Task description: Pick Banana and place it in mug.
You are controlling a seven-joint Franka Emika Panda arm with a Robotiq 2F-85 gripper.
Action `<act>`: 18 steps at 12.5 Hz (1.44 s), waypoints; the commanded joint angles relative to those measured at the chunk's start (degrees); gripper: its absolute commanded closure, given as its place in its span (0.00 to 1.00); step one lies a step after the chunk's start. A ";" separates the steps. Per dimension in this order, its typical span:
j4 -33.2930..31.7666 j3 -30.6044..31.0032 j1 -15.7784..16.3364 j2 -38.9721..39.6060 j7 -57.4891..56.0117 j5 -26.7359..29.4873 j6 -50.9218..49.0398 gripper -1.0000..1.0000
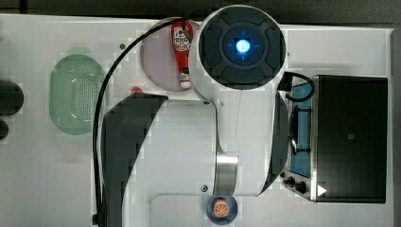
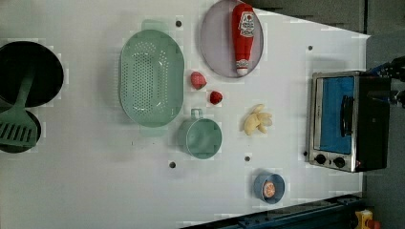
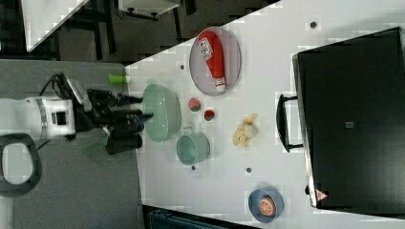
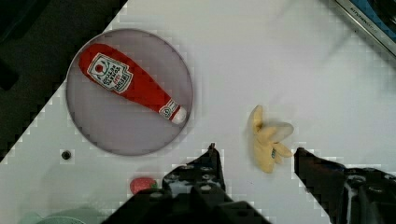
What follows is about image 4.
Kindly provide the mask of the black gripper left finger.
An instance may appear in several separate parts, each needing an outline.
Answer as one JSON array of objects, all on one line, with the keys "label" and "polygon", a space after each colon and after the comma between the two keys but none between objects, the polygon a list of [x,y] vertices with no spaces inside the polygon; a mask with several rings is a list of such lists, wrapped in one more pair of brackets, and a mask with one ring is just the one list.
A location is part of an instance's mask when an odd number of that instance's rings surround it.
[{"label": "black gripper left finger", "polygon": [[226,193],[214,144],[199,158],[164,176],[159,189],[144,189],[102,224],[271,224],[245,201]]}]

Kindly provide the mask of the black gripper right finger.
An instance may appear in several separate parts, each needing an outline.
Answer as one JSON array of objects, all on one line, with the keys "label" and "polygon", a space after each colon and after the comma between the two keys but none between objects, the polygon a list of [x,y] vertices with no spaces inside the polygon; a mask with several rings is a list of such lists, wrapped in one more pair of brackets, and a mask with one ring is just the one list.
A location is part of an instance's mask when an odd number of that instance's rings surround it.
[{"label": "black gripper right finger", "polygon": [[375,168],[347,168],[303,147],[294,153],[294,173],[332,224],[396,224],[394,175]]}]

